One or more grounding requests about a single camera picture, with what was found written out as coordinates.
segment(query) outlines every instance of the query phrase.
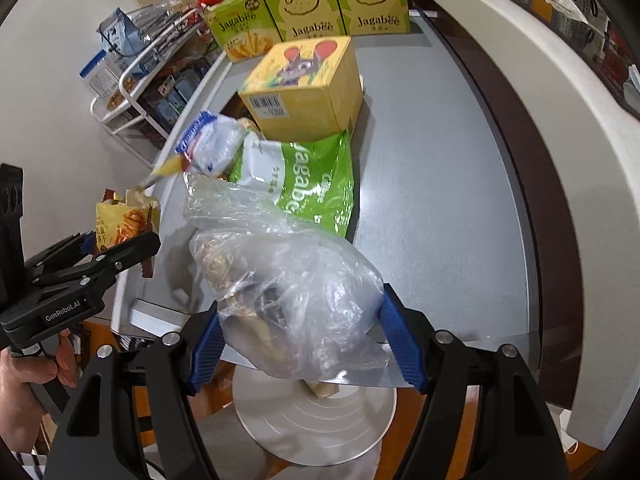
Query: wooden floor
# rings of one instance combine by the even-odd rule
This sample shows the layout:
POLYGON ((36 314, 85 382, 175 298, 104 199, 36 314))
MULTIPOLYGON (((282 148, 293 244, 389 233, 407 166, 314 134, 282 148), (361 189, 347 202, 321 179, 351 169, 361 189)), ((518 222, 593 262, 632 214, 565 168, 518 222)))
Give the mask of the wooden floor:
MULTIPOLYGON (((115 344, 108 326, 94 323, 85 323, 85 325, 92 330, 92 355, 95 355, 97 348, 103 344, 115 344)), ((195 397, 190 398, 191 410, 196 420, 207 418, 233 402, 231 380, 235 367, 233 364, 220 361, 211 384, 204 386, 195 397)), ((468 456, 474 438, 476 416, 478 414, 478 393, 479 391, 476 386, 470 386, 467 389, 463 420, 458 433, 456 450, 449 466, 446 480, 458 480, 466 473, 468 456)), ((414 433, 424 402, 425 397, 414 389, 398 388, 396 414, 386 435, 382 439, 380 464, 378 465, 378 471, 374 480, 393 479, 414 433)), ((138 416, 149 415, 146 388, 136 388, 136 408, 138 410, 138 416)), ((153 431, 142 433, 141 440, 143 446, 148 446, 155 442, 153 431)), ((583 478, 589 469, 593 467, 601 453, 601 451, 586 444, 579 444, 575 453, 566 454, 567 465, 571 472, 572 480, 580 480, 583 478)), ((277 457, 273 457, 271 463, 272 467, 266 479, 271 478, 289 466, 289 463, 277 457)))

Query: yellow snack bag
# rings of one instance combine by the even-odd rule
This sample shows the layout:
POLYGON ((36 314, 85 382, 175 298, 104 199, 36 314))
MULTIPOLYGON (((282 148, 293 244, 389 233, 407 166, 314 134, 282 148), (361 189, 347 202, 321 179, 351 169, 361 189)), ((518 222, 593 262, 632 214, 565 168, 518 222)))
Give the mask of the yellow snack bag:
MULTIPOLYGON (((95 244, 99 253, 135 238, 147 231, 158 232, 160 203, 140 189, 129 189, 125 202, 114 192, 105 193, 105 200, 95 205, 95 244)), ((142 276, 153 276, 151 258, 142 262, 142 276)))

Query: screw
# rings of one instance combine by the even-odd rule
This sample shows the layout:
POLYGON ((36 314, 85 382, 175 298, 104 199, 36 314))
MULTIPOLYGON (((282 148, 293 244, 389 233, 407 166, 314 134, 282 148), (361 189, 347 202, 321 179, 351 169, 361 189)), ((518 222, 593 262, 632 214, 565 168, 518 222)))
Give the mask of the screw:
POLYGON ((162 344, 166 346, 173 346, 180 341, 180 334, 177 332, 169 332, 162 336, 162 344))
POLYGON ((98 348, 98 351, 95 353, 100 359, 104 359, 108 357, 113 352, 113 347, 111 345, 102 345, 98 348))
POLYGON ((438 330, 436 332, 436 341, 443 345, 448 345, 453 341, 453 334, 446 330, 438 330))
POLYGON ((513 345, 503 345, 502 353, 507 357, 516 357, 518 355, 518 349, 513 345))

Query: human hand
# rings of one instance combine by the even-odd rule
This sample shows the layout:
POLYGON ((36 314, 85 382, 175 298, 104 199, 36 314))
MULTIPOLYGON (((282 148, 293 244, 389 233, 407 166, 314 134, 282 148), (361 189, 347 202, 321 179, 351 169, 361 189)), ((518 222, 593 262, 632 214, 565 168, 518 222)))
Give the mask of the human hand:
POLYGON ((27 383, 44 384, 58 377, 65 386, 78 383, 76 359, 69 330, 60 333, 56 360, 11 356, 0 352, 0 436, 12 451, 30 453, 46 413, 27 383))

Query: transparent bag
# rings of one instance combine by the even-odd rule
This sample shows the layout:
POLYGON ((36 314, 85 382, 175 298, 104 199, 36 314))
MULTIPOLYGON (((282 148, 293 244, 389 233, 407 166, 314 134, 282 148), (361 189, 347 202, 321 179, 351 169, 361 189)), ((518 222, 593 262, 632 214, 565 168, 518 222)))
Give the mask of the transparent bag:
POLYGON ((273 205, 261 190, 185 174, 191 253, 225 341, 273 377, 307 381, 388 357, 367 332, 382 278, 348 241, 273 205))

